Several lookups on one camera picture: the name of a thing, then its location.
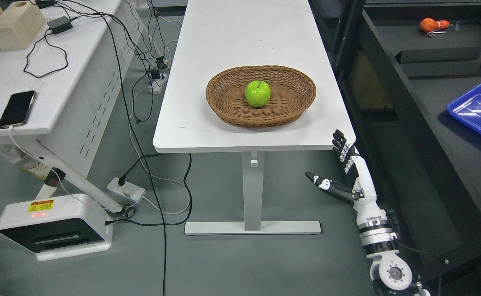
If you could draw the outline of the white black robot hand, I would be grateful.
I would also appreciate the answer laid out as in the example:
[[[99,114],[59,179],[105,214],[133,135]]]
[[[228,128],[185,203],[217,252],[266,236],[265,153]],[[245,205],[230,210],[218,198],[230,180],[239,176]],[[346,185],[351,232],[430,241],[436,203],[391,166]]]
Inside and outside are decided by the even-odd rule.
[[[379,208],[370,171],[355,143],[348,141],[342,131],[338,129],[333,133],[333,137],[332,143],[338,152],[338,159],[346,177],[346,185],[322,178],[310,171],[305,172],[306,178],[323,193],[346,204],[351,204],[357,212],[365,210],[365,208]]]

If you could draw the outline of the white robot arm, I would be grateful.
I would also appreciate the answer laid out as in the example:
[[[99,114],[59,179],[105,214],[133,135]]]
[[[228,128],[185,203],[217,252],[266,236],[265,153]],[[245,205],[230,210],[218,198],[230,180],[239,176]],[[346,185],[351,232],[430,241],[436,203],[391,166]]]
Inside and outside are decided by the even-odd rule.
[[[372,197],[356,195],[353,208],[361,245],[366,257],[372,260],[370,278],[377,296],[429,296],[420,282],[414,281],[409,265],[399,257],[397,233],[385,210]]]

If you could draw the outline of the white robot base unit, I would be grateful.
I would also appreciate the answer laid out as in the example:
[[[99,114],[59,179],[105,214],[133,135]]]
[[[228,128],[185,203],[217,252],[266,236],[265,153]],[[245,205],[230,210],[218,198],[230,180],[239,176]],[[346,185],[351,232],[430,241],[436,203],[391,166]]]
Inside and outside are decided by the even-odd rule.
[[[114,224],[110,214],[130,218],[134,207],[118,204],[36,140],[13,143],[51,172],[34,200],[4,208],[0,234],[34,253],[38,261],[109,249]]]

